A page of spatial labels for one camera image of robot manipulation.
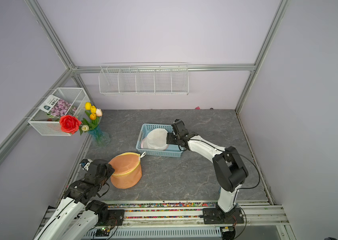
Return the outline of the white mesh laundry bag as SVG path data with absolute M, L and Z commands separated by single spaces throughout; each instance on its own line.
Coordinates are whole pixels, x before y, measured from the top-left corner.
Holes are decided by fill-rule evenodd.
M 169 145 L 167 144 L 168 131 L 162 128 L 150 131 L 141 142 L 142 149 L 164 151 Z

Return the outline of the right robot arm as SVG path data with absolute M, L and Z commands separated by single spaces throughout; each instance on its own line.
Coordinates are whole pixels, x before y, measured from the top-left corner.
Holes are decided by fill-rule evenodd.
M 233 146 L 224 148 L 206 141 L 194 132 L 189 132 L 182 120 L 175 120 L 171 126 L 173 131 L 167 134 L 167 144 L 198 153 L 211 161 L 221 186 L 216 206 L 202 210 L 204 224 L 235 226 L 246 222 L 246 214 L 237 205 L 236 199 L 249 176 L 249 171 L 242 160 L 248 158 L 241 155 Z

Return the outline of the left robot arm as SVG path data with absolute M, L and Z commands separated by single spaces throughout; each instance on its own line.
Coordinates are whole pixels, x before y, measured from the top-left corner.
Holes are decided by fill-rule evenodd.
M 80 165 L 86 171 L 84 177 L 69 185 L 35 240 L 80 240 L 98 226 L 110 232 L 123 224 L 124 210 L 110 210 L 108 204 L 93 199 L 101 196 L 99 191 L 109 185 L 107 181 L 115 169 L 101 159 L 84 159 Z

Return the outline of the orange mesh laundry bag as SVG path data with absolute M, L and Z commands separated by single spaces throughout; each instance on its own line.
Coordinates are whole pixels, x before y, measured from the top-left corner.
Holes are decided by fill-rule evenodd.
M 114 157 L 109 164 L 115 172 L 111 176 L 111 182 L 117 189 L 129 189 L 135 186 L 142 178 L 141 158 L 146 155 L 137 153 L 123 153 Z

